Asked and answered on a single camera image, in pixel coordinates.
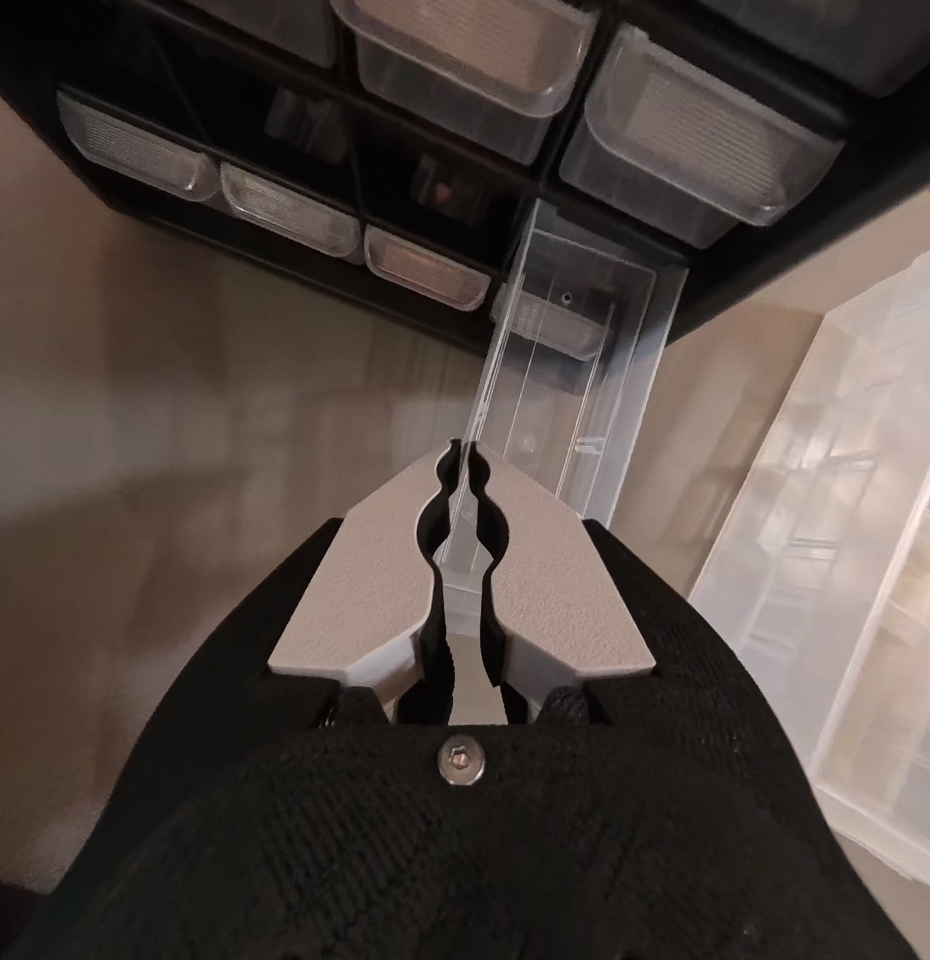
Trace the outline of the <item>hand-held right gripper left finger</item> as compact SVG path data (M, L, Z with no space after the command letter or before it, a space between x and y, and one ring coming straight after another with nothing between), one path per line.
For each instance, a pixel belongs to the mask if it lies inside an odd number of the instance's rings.
M351 508L267 666L364 689L403 724L446 725L455 666L435 554L451 532L462 444L425 454Z

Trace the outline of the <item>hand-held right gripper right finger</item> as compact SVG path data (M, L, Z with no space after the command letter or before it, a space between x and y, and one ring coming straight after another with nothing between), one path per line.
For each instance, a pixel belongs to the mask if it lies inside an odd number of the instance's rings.
M478 442L469 446L483 666L507 723L560 689L651 676L656 661L583 519Z

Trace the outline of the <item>long transparent plastic drawer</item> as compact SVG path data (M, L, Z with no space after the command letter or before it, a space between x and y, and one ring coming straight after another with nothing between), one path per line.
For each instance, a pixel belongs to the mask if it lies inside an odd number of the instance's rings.
M609 527L687 267L608 239L538 200L507 282L462 438L450 534L436 553L447 628L477 638L491 558L477 532L468 445L478 442L580 518Z

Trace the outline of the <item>large clear storage bin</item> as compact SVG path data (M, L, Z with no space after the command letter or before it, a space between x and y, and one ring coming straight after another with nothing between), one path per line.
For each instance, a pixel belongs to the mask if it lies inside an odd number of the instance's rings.
M930 250L824 316L689 600L832 829L930 886Z

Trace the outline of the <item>black drawer cabinet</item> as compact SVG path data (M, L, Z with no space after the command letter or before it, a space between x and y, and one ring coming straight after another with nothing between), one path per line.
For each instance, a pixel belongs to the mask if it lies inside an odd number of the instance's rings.
M670 341L930 186L930 2L0 2L109 206L472 352L534 212Z

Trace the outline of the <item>rows of clear cabinet drawers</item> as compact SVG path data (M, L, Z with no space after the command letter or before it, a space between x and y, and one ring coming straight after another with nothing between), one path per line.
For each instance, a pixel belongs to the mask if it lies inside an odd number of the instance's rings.
M930 185L930 2L53 2L80 66L212 133L229 67L303 78L473 173L689 257L691 329Z

